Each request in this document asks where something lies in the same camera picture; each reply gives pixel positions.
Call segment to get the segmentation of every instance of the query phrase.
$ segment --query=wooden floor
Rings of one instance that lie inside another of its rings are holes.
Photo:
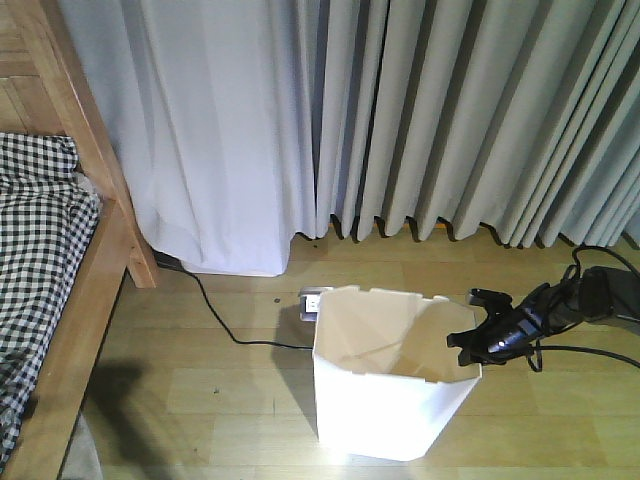
[[[561,243],[506,249],[486,230],[460,242],[436,230],[423,243],[407,231],[360,244],[330,233],[295,238],[280,277],[202,278],[240,338],[311,345],[313,325],[298,320],[301,287],[357,284],[459,302],[469,288],[483,287],[520,300],[542,282],[555,283],[570,250]],[[640,264],[628,245],[618,251]],[[616,264],[602,254],[583,258]],[[640,358],[640,336],[622,329],[581,325],[553,343]],[[522,359],[485,368],[419,460],[323,448],[310,353],[233,344],[194,282],[169,271],[156,290],[136,290],[125,280],[85,414],[107,480],[640,478],[640,371],[583,354],[547,353],[538,374]]]

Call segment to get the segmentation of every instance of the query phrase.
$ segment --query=plastic bin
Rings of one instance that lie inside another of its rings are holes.
[[[446,336],[475,327],[445,297],[342,287],[322,293],[313,348],[320,442],[347,453],[423,456],[482,375]]]

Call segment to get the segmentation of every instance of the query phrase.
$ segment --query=bed frame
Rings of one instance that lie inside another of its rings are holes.
[[[0,131],[66,134],[104,211],[32,395],[2,480],[58,477],[125,269],[138,287],[158,271],[89,85],[53,0],[0,0]]]

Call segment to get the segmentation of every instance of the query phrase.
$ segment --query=trash bin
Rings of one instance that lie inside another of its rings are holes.
[[[446,337],[475,327],[445,297],[357,286],[322,293],[313,348],[318,436],[347,453],[423,456],[481,377]]]

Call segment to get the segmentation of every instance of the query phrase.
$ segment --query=black and white checkered blanket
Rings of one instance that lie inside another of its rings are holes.
[[[0,133],[0,472],[98,223],[77,163],[69,137]]]

